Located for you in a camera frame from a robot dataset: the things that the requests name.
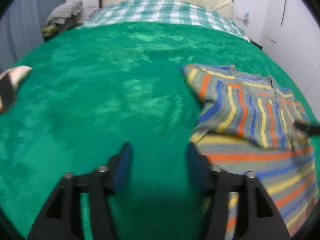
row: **light switch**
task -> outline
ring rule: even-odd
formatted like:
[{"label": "light switch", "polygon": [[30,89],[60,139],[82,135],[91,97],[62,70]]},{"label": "light switch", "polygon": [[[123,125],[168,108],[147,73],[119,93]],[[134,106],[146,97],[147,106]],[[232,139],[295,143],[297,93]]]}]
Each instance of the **light switch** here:
[{"label": "light switch", "polygon": [[244,18],[245,18],[245,14],[244,13],[237,13],[237,16],[236,16],[239,20],[242,20],[244,21]]}]

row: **bolt head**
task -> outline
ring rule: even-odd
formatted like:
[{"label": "bolt head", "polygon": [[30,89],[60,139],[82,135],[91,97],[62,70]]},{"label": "bolt head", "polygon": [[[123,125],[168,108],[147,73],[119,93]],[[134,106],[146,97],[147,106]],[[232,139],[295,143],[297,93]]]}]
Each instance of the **bolt head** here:
[{"label": "bolt head", "polygon": [[255,178],[256,177],[256,173],[254,171],[247,171],[245,173],[245,175],[248,177],[248,178]]},{"label": "bolt head", "polygon": [[67,172],[64,174],[65,179],[72,179],[73,177],[74,177],[74,175],[71,172]]},{"label": "bolt head", "polygon": [[216,172],[222,171],[222,168],[219,165],[211,165],[210,169]]},{"label": "bolt head", "polygon": [[109,166],[108,165],[104,165],[104,166],[100,166],[100,167],[98,167],[97,168],[97,171],[98,172],[107,172],[107,171],[109,171]]}]

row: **green blanket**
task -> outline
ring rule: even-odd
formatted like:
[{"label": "green blanket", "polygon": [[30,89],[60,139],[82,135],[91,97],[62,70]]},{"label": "green blanket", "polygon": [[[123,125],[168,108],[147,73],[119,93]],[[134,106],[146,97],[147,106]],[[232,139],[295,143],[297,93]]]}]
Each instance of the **green blanket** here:
[{"label": "green blanket", "polygon": [[111,198],[120,239],[197,239],[203,198],[190,182],[185,151],[200,106],[180,68],[193,62],[272,75],[316,120],[287,74],[234,35],[159,23],[65,32],[18,63],[34,71],[0,117],[0,205],[24,236],[66,171],[91,172],[130,141],[130,181]]}]

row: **striped shirt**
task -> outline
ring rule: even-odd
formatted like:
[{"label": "striped shirt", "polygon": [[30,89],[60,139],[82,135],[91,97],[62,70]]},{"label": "striped shirt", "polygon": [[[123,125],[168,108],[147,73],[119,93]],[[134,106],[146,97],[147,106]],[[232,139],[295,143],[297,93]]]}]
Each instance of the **striped shirt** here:
[{"label": "striped shirt", "polygon": [[[183,72],[204,103],[190,140],[228,172],[256,172],[294,234],[318,199],[313,147],[293,126],[296,119],[308,121],[302,105],[271,76],[200,64]],[[236,207],[237,194],[231,194],[227,239],[233,236]]]}]

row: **white cabinet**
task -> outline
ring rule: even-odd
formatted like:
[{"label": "white cabinet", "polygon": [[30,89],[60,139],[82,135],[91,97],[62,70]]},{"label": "white cabinet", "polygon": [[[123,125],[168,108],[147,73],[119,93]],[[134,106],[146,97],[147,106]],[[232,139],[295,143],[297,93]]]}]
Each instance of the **white cabinet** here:
[{"label": "white cabinet", "polygon": [[286,0],[269,0],[263,35],[277,42]]},{"label": "white cabinet", "polygon": [[306,100],[311,106],[313,113],[320,121],[320,70],[318,70],[310,88],[306,93]]},{"label": "white cabinet", "polygon": [[312,92],[319,91],[320,29],[301,0],[286,0],[281,14],[283,4],[284,0],[269,0],[260,45],[288,73],[320,120],[320,100]]}]

